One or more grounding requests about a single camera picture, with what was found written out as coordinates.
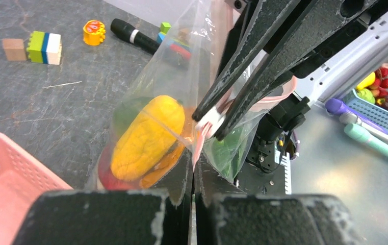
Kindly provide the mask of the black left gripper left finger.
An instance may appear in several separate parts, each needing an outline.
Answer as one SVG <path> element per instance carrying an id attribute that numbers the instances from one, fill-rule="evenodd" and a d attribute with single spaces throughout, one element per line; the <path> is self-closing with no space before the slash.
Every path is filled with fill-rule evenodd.
<path id="1" fill-rule="evenodd" d="M 58 190 L 30 207 L 14 244 L 188 244 L 191 153 L 148 189 Z"/>

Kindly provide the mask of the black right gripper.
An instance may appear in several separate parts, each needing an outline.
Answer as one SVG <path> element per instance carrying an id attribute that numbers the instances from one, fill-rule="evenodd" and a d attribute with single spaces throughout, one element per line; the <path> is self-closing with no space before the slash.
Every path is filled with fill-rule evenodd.
<path id="1" fill-rule="evenodd" d="M 229 32 L 218 75 L 192 118 L 199 122 L 256 55 L 266 51 L 214 131 L 223 140 L 255 103 L 291 76 L 306 77 L 387 11 L 388 1 L 249 1 Z"/>

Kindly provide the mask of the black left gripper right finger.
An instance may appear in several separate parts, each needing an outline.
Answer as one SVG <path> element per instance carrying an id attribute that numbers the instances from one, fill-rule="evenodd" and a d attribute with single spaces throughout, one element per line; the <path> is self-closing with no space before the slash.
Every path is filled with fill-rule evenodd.
<path id="1" fill-rule="evenodd" d="M 194 183 L 198 244 L 361 244 L 335 196 L 248 195 L 206 159 L 196 163 Z"/>

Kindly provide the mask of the orange toy ginger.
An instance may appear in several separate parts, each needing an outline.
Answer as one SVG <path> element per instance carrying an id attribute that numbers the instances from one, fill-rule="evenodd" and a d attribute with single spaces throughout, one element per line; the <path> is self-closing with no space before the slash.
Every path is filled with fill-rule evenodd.
<path id="1" fill-rule="evenodd" d="M 194 107 L 185 108 L 185 125 L 181 132 L 181 137 L 188 141 L 188 145 L 192 144 L 192 119 L 191 115 L 194 112 Z M 140 181 L 139 187 L 149 188 L 155 184 L 159 179 L 166 175 L 175 165 L 182 155 L 185 146 L 179 140 L 177 140 L 166 155 L 157 163 L 152 171 L 146 174 Z"/>

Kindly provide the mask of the red toy chili pepper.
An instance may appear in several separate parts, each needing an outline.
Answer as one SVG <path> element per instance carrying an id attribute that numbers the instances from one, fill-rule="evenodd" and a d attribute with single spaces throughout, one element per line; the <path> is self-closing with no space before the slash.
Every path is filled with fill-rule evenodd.
<path id="1" fill-rule="evenodd" d="M 128 190 L 136 189 L 136 182 L 126 182 L 117 179 L 111 172 L 111 146 L 107 143 L 100 154 L 97 163 L 97 175 L 98 180 L 102 184 L 104 189 L 108 190 Z"/>

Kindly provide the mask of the clear dotted zip top bag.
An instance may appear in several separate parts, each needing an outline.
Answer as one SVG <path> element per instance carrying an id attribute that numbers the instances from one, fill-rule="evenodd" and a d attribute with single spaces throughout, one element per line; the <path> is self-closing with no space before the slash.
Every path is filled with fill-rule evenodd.
<path id="1" fill-rule="evenodd" d="M 111 160 L 117 141 L 139 113 L 138 107 L 150 99 L 168 95 L 178 100 L 184 110 L 197 107 L 218 74 L 232 15 L 233 11 L 223 1 L 193 1 L 172 24 L 165 41 L 175 39 L 189 46 L 191 58 L 185 60 L 164 43 L 160 44 L 151 61 L 129 87 L 113 112 L 107 142 L 112 148 Z M 213 139 L 209 128 L 197 129 L 193 119 L 192 144 L 188 145 L 181 133 L 174 135 L 176 141 L 184 144 L 183 151 L 191 153 L 192 165 L 196 166 L 199 157 L 204 156 L 220 176 L 233 181 L 242 168 L 248 145 L 253 141 L 254 130 L 261 116 L 288 98 L 295 90 L 296 84 L 296 79 L 290 79 L 273 96 L 267 96 L 257 102 L 222 141 Z M 126 182 L 136 182 L 136 187 L 141 188 L 139 181 L 154 167 L 141 177 Z M 86 188 L 104 189 L 98 180 L 97 165 Z"/>

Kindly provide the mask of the yellow toy squash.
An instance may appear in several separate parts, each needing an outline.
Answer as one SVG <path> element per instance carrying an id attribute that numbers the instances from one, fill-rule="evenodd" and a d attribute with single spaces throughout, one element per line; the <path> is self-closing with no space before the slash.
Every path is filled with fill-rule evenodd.
<path id="1" fill-rule="evenodd" d="M 185 125 L 183 105 L 168 95 L 159 95 L 138 108 L 113 151 L 110 169 L 119 180 L 132 181 L 151 170 Z"/>

